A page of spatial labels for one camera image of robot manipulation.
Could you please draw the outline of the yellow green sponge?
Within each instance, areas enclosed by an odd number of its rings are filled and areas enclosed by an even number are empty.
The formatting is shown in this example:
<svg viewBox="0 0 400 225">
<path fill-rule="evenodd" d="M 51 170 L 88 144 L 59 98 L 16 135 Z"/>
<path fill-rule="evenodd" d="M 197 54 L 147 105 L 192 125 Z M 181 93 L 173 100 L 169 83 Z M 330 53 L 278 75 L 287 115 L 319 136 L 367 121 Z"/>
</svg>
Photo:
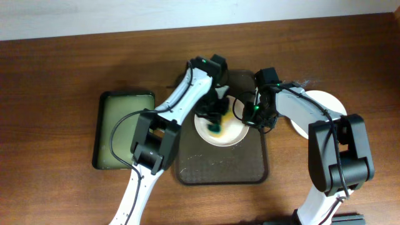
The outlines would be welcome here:
<svg viewBox="0 0 400 225">
<path fill-rule="evenodd" d="M 214 138 L 222 137 L 231 125 L 233 119 L 234 114 L 231 109 L 228 109 L 227 112 L 222 115 L 221 121 L 219 123 L 207 124 L 207 133 Z"/>
</svg>

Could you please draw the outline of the white plate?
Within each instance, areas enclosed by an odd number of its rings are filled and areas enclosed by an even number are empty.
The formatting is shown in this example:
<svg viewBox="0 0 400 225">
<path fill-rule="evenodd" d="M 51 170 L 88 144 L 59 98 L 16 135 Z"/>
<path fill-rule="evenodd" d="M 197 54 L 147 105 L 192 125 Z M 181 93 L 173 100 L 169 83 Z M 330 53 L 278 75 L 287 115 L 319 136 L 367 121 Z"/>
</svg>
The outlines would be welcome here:
<svg viewBox="0 0 400 225">
<path fill-rule="evenodd" d="M 212 124 L 208 120 L 194 116 L 194 126 L 200 137 L 207 143 L 217 147 L 228 147 L 237 144 L 243 140 L 249 131 L 249 127 L 244 125 L 239 119 L 237 119 L 233 113 L 237 116 L 241 116 L 244 109 L 244 104 L 237 100 L 233 107 L 234 97 L 228 95 L 229 98 L 229 110 L 222 117 L 219 132 L 213 132 L 209 129 Z"/>
<path fill-rule="evenodd" d="M 328 92 L 324 91 L 317 91 L 317 90 L 311 90 L 311 91 L 306 91 L 306 94 L 314 99 L 316 102 L 319 104 L 323 105 L 325 108 L 328 108 L 332 111 L 335 111 L 337 113 L 340 113 L 342 115 L 347 115 L 347 111 L 342 104 L 342 102 L 333 96 L 332 94 L 329 94 Z M 291 121 L 291 125 L 293 126 L 294 130 L 303 138 L 308 139 L 308 134 L 305 132 L 300 126 L 298 126 L 294 121 Z"/>
</svg>

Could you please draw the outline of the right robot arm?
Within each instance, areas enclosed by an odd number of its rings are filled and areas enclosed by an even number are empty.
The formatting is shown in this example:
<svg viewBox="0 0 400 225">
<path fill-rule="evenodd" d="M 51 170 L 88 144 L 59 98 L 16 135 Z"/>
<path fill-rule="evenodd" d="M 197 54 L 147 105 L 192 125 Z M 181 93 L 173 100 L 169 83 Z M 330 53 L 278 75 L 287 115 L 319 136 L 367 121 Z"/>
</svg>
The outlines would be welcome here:
<svg viewBox="0 0 400 225">
<path fill-rule="evenodd" d="M 374 177 L 364 119 L 328 109 L 298 83 L 280 81 L 273 67 L 258 71 L 253 79 L 255 100 L 244 105 L 242 123 L 263 131 L 273 129 L 284 116 L 308 135 L 312 187 L 288 224 L 365 224 L 361 214 L 336 214 L 355 190 Z"/>
</svg>

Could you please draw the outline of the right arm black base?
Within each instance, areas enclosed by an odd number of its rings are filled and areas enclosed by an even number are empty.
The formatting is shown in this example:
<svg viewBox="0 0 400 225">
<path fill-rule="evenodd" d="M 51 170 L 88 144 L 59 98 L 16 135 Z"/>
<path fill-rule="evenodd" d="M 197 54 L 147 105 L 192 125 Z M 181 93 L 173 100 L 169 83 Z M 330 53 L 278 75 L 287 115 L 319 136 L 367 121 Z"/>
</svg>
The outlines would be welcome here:
<svg viewBox="0 0 400 225">
<path fill-rule="evenodd" d="M 272 221 L 260 222 L 261 225 L 299 225 L 299 220 L 294 216 L 284 216 Z M 362 214 L 347 213 L 333 216 L 333 225 L 366 225 L 366 220 Z"/>
</svg>

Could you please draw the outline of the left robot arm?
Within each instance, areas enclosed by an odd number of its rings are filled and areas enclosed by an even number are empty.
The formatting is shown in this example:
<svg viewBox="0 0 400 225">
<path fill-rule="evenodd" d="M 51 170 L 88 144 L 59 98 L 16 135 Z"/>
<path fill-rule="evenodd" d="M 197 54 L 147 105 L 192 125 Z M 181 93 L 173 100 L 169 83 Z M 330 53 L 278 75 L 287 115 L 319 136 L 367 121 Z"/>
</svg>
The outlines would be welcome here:
<svg viewBox="0 0 400 225">
<path fill-rule="evenodd" d="M 226 59 L 217 54 L 210 59 L 195 57 L 187 62 L 181 83 L 153 110 L 143 109 L 123 116 L 113 127 L 109 147 L 119 126 L 136 116 L 131 142 L 132 161 L 111 155 L 131 170 L 124 196 L 111 224 L 139 224 L 147 201 L 158 179 L 173 163 L 181 137 L 182 123 L 191 110 L 211 120 L 221 120 L 221 110 L 228 106 L 227 85 L 221 78 L 228 72 Z"/>
</svg>

